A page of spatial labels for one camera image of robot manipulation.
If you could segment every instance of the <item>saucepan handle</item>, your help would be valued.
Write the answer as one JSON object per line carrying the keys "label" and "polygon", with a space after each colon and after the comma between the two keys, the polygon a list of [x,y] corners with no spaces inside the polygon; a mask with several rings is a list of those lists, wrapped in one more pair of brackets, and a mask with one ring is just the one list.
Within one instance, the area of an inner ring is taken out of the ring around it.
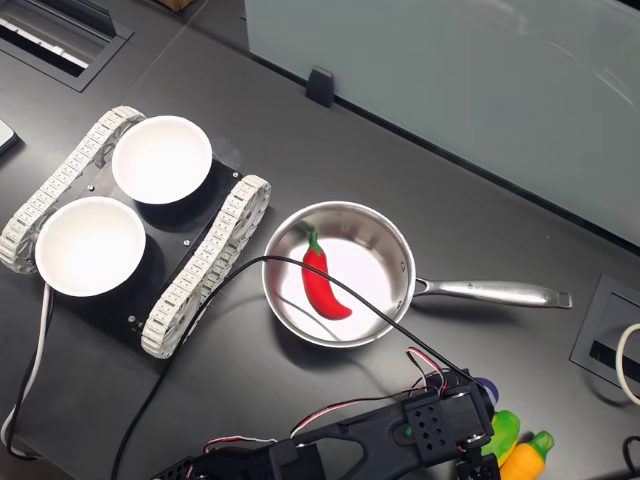
{"label": "saucepan handle", "polygon": [[492,280],[437,282],[422,278],[416,278],[416,282],[424,285],[424,289],[416,292],[414,297],[448,295],[520,307],[571,308],[572,305],[571,294],[529,283]]}

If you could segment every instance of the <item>green toy vegetable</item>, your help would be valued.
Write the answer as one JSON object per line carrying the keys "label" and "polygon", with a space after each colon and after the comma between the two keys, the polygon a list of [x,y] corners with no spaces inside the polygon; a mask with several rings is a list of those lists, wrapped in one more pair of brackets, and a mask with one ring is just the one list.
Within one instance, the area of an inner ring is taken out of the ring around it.
{"label": "green toy vegetable", "polygon": [[520,433],[520,420],[508,410],[496,412],[491,420],[493,436],[491,441],[482,447],[482,455],[493,453],[501,467],[507,461],[511,452],[516,448]]}

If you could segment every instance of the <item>dark gray table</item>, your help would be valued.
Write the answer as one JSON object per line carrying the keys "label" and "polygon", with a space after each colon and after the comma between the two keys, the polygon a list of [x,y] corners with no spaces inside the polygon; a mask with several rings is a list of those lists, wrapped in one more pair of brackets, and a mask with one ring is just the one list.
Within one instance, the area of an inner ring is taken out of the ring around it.
{"label": "dark gray table", "polygon": [[[118,8],[153,11],[174,33],[179,29],[179,22],[146,4]],[[186,116],[209,134],[214,148],[234,146],[243,173],[273,186],[271,208],[244,260],[262,253],[277,225],[295,210],[322,200],[351,200],[396,223],[425,277],[511,279],[571,292],[570,311],[423,298],[403,323],[458,365],[491,378],[500,388],[500,407],[516,413],[523,430],[547,429],[555,436],[541,478],[598,478],[623,470],[621,443],[640,432],[640,410],[618,405],[621,391],[586,374],[569,355],[599,275],[640,289],[640,259],[348,111],[315,105],[295,84],[214,41],[211,15],[205,6],[128,94],[135,75],[122,79],[118,72],[127,69],[115,63],[86,94],[67,98],[69,92],[60,90],[56,98],[56,92],[40,92],[45,82],[35,72],[0,55],[0,112],[25,132],[26,144],[0,159],[0,220],[122,98],[149,116]],[[154,42],[147,44],[137,31],[147,48],[131,45],[127,55],[148,60]],[[121,80],[117,88],[110,78]],[[177,87],[185,81],[188,88]],[[25,98],[39,92],[49,121],[17,112],[20,103],[9,98],[16,86]],[[52,126],[56,109],[64,121]],[[26,179],[24,172],[30,173]],[[38,279],[0,269],[1,411],[9,410],[35,344],[40,289]],[[69,312],[58,310],[54,322],[19,435],[71,475],[106,479],[158,364]],[[140,422],[120,478],[149,478],[210,438],[283,438],[325,404],[402,389],[415,380],[404,356],[407,346],[395,332],[348,351],[302,343],[271,313],[255,267],[221,293],[189,340]],[[336,455],[332,464],[342,464],[344,457]],[[449,471],[446,466],[408,478],[447,478]]]}

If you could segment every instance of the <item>white ceramic bowl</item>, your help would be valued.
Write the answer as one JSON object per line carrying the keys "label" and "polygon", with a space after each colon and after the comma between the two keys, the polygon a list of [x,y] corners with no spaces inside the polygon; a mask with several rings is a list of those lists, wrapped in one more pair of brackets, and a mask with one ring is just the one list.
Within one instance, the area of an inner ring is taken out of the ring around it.
{"label": "white ceramic bowl", "polygon": [[124,193],[163,204],[193,193],[211,168],[207,135],[186,118],[153,117],[133,126],[116,144],[113,176]]}
{"label": "white ceramic bowl", "polygon": [[104,197],[76,200],[44,224],[36,243],[40,275],[74,297],[107,292],[131,276],[142,259],[146,235],[138,215]]}

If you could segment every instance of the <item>yellow toy vegetable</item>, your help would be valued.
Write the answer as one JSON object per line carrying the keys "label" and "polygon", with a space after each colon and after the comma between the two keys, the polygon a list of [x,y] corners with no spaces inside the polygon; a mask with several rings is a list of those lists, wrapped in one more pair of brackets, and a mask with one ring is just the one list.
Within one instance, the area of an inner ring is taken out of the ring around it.
{"label": "yellow toy vegetable", "polygon": [[521,443],[500,468],[500,479],[534,480],[544,469],[551,447],[553,437],[549,432],[540,432],[530,442]]}

